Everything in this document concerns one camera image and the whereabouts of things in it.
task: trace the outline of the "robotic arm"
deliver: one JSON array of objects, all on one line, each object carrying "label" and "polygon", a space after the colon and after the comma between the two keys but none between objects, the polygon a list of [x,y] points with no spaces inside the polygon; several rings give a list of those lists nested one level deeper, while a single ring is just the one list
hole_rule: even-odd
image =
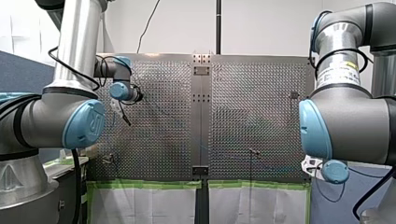
[{"label": "robotic arm", "polygon": [[53,81],[42,95],[0,94],[0,217],[5,223],[57,223],[58,185],[48,181],[38,149],[84,148],[97,141],[105,109],[92,90],[94,77],[104,71],[112,77],[110,95],[118,101],[143,96],[130,86],[128,58],[96,59],[107,0],[36,1],[61,27],[61,36]]},{"label": "robotic arm", "polygon": [[[311,50],[319,56],[317,88],[300,102],[303,150],[326,161],[321,176],[332,183],[347,181],[340,161],[396,164],[396,5],[375,3],[346,11],[323,12],[317,18]],[[360,72],[375,56],[372,94],[361,87]],[[358,54],[365,60],[359,70]],[[392,169],[355,205],[361,223],[394,223],[396,180]],[[357,214],[359,206],[389,178],[389,189],[377,209]]]}]

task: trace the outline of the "gray partition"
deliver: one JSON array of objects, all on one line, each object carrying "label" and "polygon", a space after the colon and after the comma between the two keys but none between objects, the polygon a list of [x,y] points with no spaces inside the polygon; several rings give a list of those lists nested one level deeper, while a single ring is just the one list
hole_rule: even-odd
[{"label": "gray partition", "polygon": [[[107,116],[91,179],[191,180],[192,167],[208,167],[210,179],[306,180],[298,128],[298,103],[314,86],[306,58],[122,55],[145,100],[126,107],[131,127]],[[99,90],[107,114],[109,85]],[[114,164],[103,163],[110,154]]]}]

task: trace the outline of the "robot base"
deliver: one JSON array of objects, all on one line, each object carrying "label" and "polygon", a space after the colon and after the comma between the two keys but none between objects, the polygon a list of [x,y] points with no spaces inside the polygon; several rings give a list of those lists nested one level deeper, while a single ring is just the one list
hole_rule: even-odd
[{"label": "robot base", "polygon": [[49,182],[47,190],[21,203],[0,207],[2,223],[56,224],[59,219],[58,182]]}]

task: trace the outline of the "black cable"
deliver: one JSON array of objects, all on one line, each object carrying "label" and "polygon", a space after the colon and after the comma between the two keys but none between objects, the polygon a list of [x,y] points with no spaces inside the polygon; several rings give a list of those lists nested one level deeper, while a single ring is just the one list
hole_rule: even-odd
[{"label": "black cable", "polygon": [[345,192],[345,190],[346,190],[346,183],[343,183],[343,188],[341,189],[340,196],[338,196],[337,199],[333,200],[333,199],[330,199],[329,197],[327,197],[327,196],[321,191],[321,189],[320,189],[320,187],[319,187],[318,179],[317,179],[317,170],[320,169],[319,166],[320,166],[321,164],[322,164],[322,162],[321,162],[321,163],[317,166],[317,168],[315,169],[315,184],[317,185],[318,192],[319,192],[319,194],[320,194],[324,199],[326,199],[326,200],[329,201],[330,203],[338,203],[338,202],[340,202],[340,200],[341,200],[341,199],[343,198],[343,196],[344,196],[344,192]]},{"label": "black cable", "polygon": [[371,178],[384,178],[383,175],[367,175],[367,174],[365,174],[365,173],[362,173],[362,172],[357,171],[357,170],[355,170],[355,169],[352,169],[352,168],[350,168],[350,167],[348,167],[348,169],[349,169],[350,171],[352,171],[352,172],[355,172],[355,173],[358,174],[358,175],[364,175],[364,176],[371,177]]},{"label": "black cable", "polygon": [[369,58],[361,50],[359,50],[359,49],[335,49],[320,58],[317,66],[315,67],[315,78],[318,78],[318,70],[320,68],[320,65],[324,62],[324,60],[326,60],[327,58],[333,56],[335,53],[338,53],[340,51],[353,51],[353,52],[359,53],[359,55],[361,55],[361,57],[363,57],[363,59],[364,59],[364,66],[361,70],[359,70],[359,72],[361,73],[366,69]]},{"label": "black cable", "polygon": [[[99,77],[99,85],[101,86],[101,87],[104,87],[105,85],[106,85],[106,82],[107,82],[107,78],[108,78],[108,74],[109,74],[109,68],[108,68],[108,63],[107,63],[107,61],[102,57],[102,56],[100,56],[100,55],[96,55],[96,57],[98,57],[98,58],[100,58],[101,59],[101,61],[99,62],[99,61],[96,61],[96,63],[95,63],[95,72],[96,72],[96,68],[97,68],[97,66],[98,66],[98,64],[100,64],[99,66],[100,66],[100,77]],[[105,66],[106,66],[106,74],[104,74],[104,72],[103,72],[103,63],[105,64]]]},{"label": "black cable", "polygon": [[55,48],[49,50],[49,56],[50,56],[53,60],[55,60],[55,62],[61,64],[61,65],[64,66],[65,68],[69,69],[69,70],[70,70],[72,73],[74,73],[75,75],[79,75],[79,76],[81,76],[81,77],[84,77],[84,78],[88,79],[90,82],[92,82],[93,84],[95,84],[96,87],[93,88],[93,91],[99,90],[100,84],[99,84],[95,79],[93,79],[92,77],[89,77],[89,76],[87,76],[87,75],[84,75],[84,74],[80,73],[79,71],[77,71],[76,69],[74,69],[73,67],[71,67],[70,65],[68,65],[67,63],[62,62],[59,58],[55,57],[55,55],[53,55],[52,52],[55,51],[55,50],[57,50],[57,49],[58,49],[58,47],[55,47]]},{"label": "black cable", "polygon": [[361,207],[361,205],[368,199],[370,198],[377,190],[379,190],[385,183],[387,183],[387,181],[393,176],[393,174],[395,173],[396,168],[395,166],[392,167],[392,169],[382,178],[378,181],[378,183],[376,183],[369,191],[367,191],[363,197],[361,197],[357,203],[355,203],[355,206],[353,206],[352,212],[353,212],[353,216],[355,216],[355,218],[357,220],[361,220],[361,218],[358,215],[358,209],[359,207]]},{"label": "black cable", "polygon": [[320,14],[318,15],[317,20],[316,20],[315,23],[314,23],[314,26],[312,27],[312,36],[311,36],[311,41],[310,41],[310,44],[309,44],[309,56],[308,56],[308,60],[309,60],[309,63],[311,64],[311,66],[312,66],[313,68],[316,68],[316,67],[315,67],[315,63],[314,63],[314,61],[312,60],[312,51],[314,50],[315,39],[317,38],[317,29],[318,29],[318,25],[319,25],[319,23],[320,23],[320,20],[321,20],[325,15],[327,15],[327,14],[329,14],[329,13],[332,13],[332,12],[331,12],[331,11],[328,11],[328,10],[325,10],[325,11],[320,12]]},{"label": "black cable", "polygon": [[75,165],[75,176],[76,176],[76,203],[75,212],[73,216],[72,224],[78,224],[79,209],[81,207],[81,167],[79,166],[78,153],[76,149],[71,149],[73,155],[73,162]]},{"label": "black cable", "polygon": [[146,31],[147,31],[148,28],[149,28],[149,23],[150,23],[150,21],[151,21],[151,18],[152,18],[152,16],[154,15],[155,10],[157,10],[157,6],[158,6],[158,4],[160,3],[160,1],[161,1],[161,0],[158,0],[157,3],[155,4],[155,7],[154,7],[154,9],[152,10],[151,15],[150,15],[149,18],[148,18],[148,23],[146,24],[145,31],[143,31],[142,35],[141,35],[140,38],[139,38],[139,46],[137,47],[137,51],[136,51],[137,53],[139,53],[140,46],[142,45],[143,36],[146,34]]},{"label": "black cable", "polygon": [[[315,77],[318,77],[318,68],[319,68],[319,66],[320,66],[319,63],[321,63],[321,61],[324,61],[324,59],[323,59],[323,57],[322,57],[322,58],[319,60],[318,65],[315,66],[315,63],[314,63],[314,61],[313,61],[313,59],[312,59],[312,52],[313,52],[314,47],[315,47],[315,39],[317,38],[317,29],[318,29],[318,25],[319,25],[321,19],[323,19],[323,17],[324,17],[325,15],[329,14],[329,13],[332,13],[332,12],[331,12],[331,11],[328,11],[328,10],[322,11],[322,12],[318,15],[318,18],[317,18],[317,20],[315,21],[315,23],[314,23],[314,25],[313,25],[313,27],[312,27],[312,36],[311,36],[311,40],[310,40],[310,44],[309,44],[309,56],[308,56],[308,60],[309,60],[309,63],[311,64],[311,66],[312,66],[313,68],[315,68]],[[338,51],[342,51],[342,50],[354,51],[354,52],[359,53],[359,54],[363,57],[363,59],[364,59],[364,66],[363,66],[363,68],[360,70],[360,72],[364,71],[364,69],[365,69],[366,66],[367,66],[367,62],[374,63],[373,60],[371,60],[365,53],[363,53],[363,52],[360,51],[359,49],[338,49]]]},{"label": "black cable", "polygon": [[32,101],[39,100],[41,99],[41,95],[38,94],[29,94],[29,95],[23,95],[23,97],[17,97],[14,99],[11,99],[4,103],[0,107],[0,121],[3,120],[6,116],[8,116],[10,113],[18,109],[20,106],[27,105]]},{"label": "black cable", "polygon": [[129,66],[128,63],[126,63],[125,61],[123,61],[123,60],[121,60],[121,59],[119,59],[119,58],[117,58],[117,57],[115,57],[115,56],[106,56],[106,57],[103,58],[103,60],[106,60],[106,59],[108,59],[108,58],[117,60],[117,61],[118,61],[119,63],[121,63],[126,69],[128,69],[130,76],[132,75],[132,69],[131,69],[131,67]]},{"label": "black cable", "polygon": [[122,108],[121,101],[119,101],[119,106],[120,106],[120,108],[121,108],[123,120],[125,120],[125,122],[126,122],[129,126],[131,126],[131,125],[132,125],[132,124],[131,124],[131,121],[129,121],[128,117],[126,116],[126,114],[125,114],[125,112],[124,112],[124,110],[123,110],[123,108]]}]

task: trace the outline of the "metal frame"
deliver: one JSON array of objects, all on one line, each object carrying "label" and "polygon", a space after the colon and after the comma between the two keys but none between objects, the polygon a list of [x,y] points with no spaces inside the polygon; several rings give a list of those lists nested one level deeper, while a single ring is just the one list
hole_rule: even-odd
[{"label": "metal frame", "polygon": [[[135,179],[148,179],[148,180],[192,180],[192,179],[208,179],[211,178],[210,175],[197,175],[192,173],[192,168],[194,169],[206,169],[208,168],[209,173],[211,173],[211,161],[210,161],[210,137],[211,137],[211,117],[212,117],[212,108],[213,108],[213,69],[214,64],[219,63],[259,63],[259,64],[280,64],[283,66],[288,66],[288,64],[299,64],[299,66],[304,67],[304,75],[301,75],[302,78],[305,78],[305,88],[304,92],[300,93],[300,100],[305,98],[314,88],[314,76],[313,70],[309,66],[306,58],[302,57],[273,57],[273,56],[223,56],[223,55],[209,55],[209,54],[104,54],[107,55],[118,55],[118,56],[126,56],[131,59],[133,62],[133,68],[135,64],[139,64],[142,62],[163,62],[163,63],[174,63],[174,62],[183,62],[190,67],[190,74],[186,74],[186,76],[190,76],[190,91],[189,91],[189,105],[187,106],[189,111],[189,119],[190,126],[188,129],[190,130],[190,149],[187,152],[190,155],[189,164],[191,167],[188,167],[189,174],[184,172],[185,176],[123,176],[125,178],[135,178]],[[205,68],[208,67],[208,74],[205,74]],[[109,97],[106,97],[106,92],[101,92],[102,96],[100,98],[105,97],[105,101],[109,101]],[[127,109],[128,113],[130,110],[134,110],[134,106]],[[134,125],[130,129],[124,129],[125,131],[131,130],[133,132]],[[125,147],[132,148],[131,146],[122,146],[122,143],[117,147]],[[107,175],[107,178],[114,178],[114,175],[110,175],[114,173],[112,170],[114,167],[112,165],[103,165],[101,155],[103,153],[108,154],[116,153],[112,150],[100,151],[99,157],[96,161],[93,162],[92,169],[96,169],[100,173]],[[162,167],[158,169],[172,169],[171,167]],[[103,175],[96,175],[94,172],[91,172],[92,177],[100,177],[104,178]],[[232,178],[228,176],[224,176],[221,179],[238,179],[238,178],[246,178],[246,175],[234,176]],[[272,181],[280,181],[280,182],[305,182],[306,176],[300,177],[265,177],[262,178],[258,175],[253,176],[254,179],[260,180],[272,180]]]}]

